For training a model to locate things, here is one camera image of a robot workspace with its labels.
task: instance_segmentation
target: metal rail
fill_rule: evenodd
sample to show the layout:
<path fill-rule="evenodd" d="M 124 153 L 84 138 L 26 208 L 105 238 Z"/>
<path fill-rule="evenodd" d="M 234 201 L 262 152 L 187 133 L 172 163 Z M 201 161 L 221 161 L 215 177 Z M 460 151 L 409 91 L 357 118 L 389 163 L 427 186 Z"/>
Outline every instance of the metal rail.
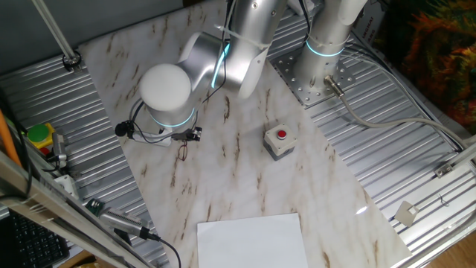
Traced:
<path fill-rule="evenodd" d="M 59 48 L 65 55 L 67 61 L 66 64 L 72 66 L 74 71 L 81 71 L 80 66 L 74 66 L 79 63 L 80 56 L 79 54 L 73 51 L 73 48 L 69 45 L 65 36 L 62 34 L 60 27 L 58 27 L 57 22 L 54 20 L 53 16 L 50 13 L 50 10 L 46 6 L 43 0 L 31 0 L 35 5 L 36 9 L 39 12 L 39 15 L 43 18 L 46 25 L 50 29 L 51 34 L 53 34 L 54 39 L 57 41 Z"/>
<path fill-rule="evenodd" d="M 27 185 L 26 171 L 0 152 L 0 183 L 2 191 L 23 192 Z M 87 209 L 58 187 L 46 173 L 33 179 L 30 197 L 25 200 L 8 199 L 2 202 L 28 219 L 56 232 L 60 236 L 94 253 L 116 267 L 153 267 L 134 249 L 113 234 Z"/>

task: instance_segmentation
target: ribbed aluminum plate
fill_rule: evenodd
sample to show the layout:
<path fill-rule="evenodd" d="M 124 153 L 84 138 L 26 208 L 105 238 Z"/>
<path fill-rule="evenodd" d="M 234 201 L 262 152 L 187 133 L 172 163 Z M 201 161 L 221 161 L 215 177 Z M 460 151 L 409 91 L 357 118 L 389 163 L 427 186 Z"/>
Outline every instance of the ribbed aluminum plate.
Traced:
<path fill-rule="evenodd" d="M 319 4 L 313 13 L 321 7 Z M 268 59 L 301 47 L 305 33 L 304 18 L 287 9 Z M 356 84 L 344 91 L 364 119 L 378 122 L 429 113 L 375 66 L 350 58 L 342 64 L 356 79 Z M 49 121 L 65 135 L 70 165 L 81 174 L 77 186 L 85 202 L 99 198 L 106 206 L 132 212 L 153 225 L 87 68 L 83 68 L 82 74 L 68 73 L 57 57 L 0 77 L 0 86 L 26 127 Z M 456 155 L 435 129 L 420 124 L 367 129 L 355 124 L 334 97 L 319 100 L 306 111 L 414 254 L 475 212 L 476 178 L 470 167 L 443 179 L 433 173 Z M 410 228 L 393 219 L 403 200 L 421 206 Z M 475 228 L 473 224 L 442 246 L 458 242 Z M 154 242 L 136 237 L 132 242 L 147 260 L 167 262 L 164 250 Z"/>
<path fill-rule="evenodd" d="M 61 57 L 0 77 L 18 119 L 28 129 L 49 122 L 65 136 L 68 165 L 85 205 L 91 198 L 149 221 L 141 193 L 127 164 L 118 138 L 104 111 L 88 69 L 70 73 Z M 0 210 L 7 215 L 7 209 Z M 155 241 L 131 237 L 137 252 L 153 264 L 168 262 Z"/>
<path fill-rule="evenodd" d="M 293 23 L 299 25 L 298 19 L 295 16 Z M 296 56 L 292 52 L 302 47 L 305 31 L 299 30 L 299 33 L 287 31 L 286 37 L 279 38 L 280 43 L 288 45 L 280 47 L 283 52 L 274 51 L 269 55 L 275 67 L 279 66 L 279 59 Z M 343 54 L 358 56 L 350 51 Z M 383 122 L 431 116 L 421 102 L 400 89 L 381 69 L 345 56 L 341 64 L 355 78 L 356 83 L 344 88 L 344 91 L 350 105 L 362 118 Z M 368 129 L 356 124 L 342 102 L 332 95 L 303 108 L 413 254 L 425 251 L 452 228 L 463 223 L 470 214 L 476 213 L 473 167 L 465 166 L 459 173 L 443 179 L 434 174 L 434 170 L 457 153 L 454 145 L 433 127 L 412 123 Z M 409 228 L 393 218 L 403 200 L 420 209 Z M 458 242 L 475 228 L 473 224 L 441 248 Z M 437 253 L 429 252 L 419 264 L 431 260 Z"/>

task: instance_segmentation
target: metal mounting plate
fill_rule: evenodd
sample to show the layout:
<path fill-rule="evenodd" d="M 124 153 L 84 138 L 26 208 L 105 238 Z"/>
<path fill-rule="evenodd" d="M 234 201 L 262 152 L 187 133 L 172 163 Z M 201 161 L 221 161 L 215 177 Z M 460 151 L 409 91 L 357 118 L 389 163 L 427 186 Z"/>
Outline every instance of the metal mounting plate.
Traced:
<path fill-rule="evenodd" d="M 302 48 L 299 48 L 298 50 L 277 57 L 271 61 L 271 64 L 283 78 L 284 82 L 288 85 L 299 102 L 304 106 L 311 106 L 319 101 L 325 100 L 330 95 L 333 95 L 334 91 L 329 88 L 311 88 L 308 83 L 300 81 L 295 77 L 294 66 L 301 51 Z M 338 77 L 335 78 L 335 81 L 338 82 L 338 85 L 342 89 L 352 86 L 355 82 L 354 76 L 347 70 L 341 61 L 337 64 L 336 74 L 338 74 Z"/>

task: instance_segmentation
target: white paper sheet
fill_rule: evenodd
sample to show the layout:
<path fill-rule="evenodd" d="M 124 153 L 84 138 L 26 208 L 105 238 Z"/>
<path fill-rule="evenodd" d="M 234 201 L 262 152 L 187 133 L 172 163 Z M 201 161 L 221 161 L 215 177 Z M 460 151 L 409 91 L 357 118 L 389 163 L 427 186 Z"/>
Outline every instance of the white paper sheet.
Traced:
<path fill-rule="evenodd" d="M 298 214 L 198 225 L 199 268 L 308 268 Z"/>

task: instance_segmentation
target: green button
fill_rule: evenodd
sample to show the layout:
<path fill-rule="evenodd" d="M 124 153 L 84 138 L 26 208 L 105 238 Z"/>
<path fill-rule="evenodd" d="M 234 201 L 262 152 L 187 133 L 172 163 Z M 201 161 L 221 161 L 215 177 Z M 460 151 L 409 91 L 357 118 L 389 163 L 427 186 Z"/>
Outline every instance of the green button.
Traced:
<path fill-rule="evenodd" d="M 50 134 L 50 130 L 47 126 L 44 124 L 37 124 L 28 131 L 28 139 L 33 142 L 41 142 L 48 137 L 48 134 Z"/>

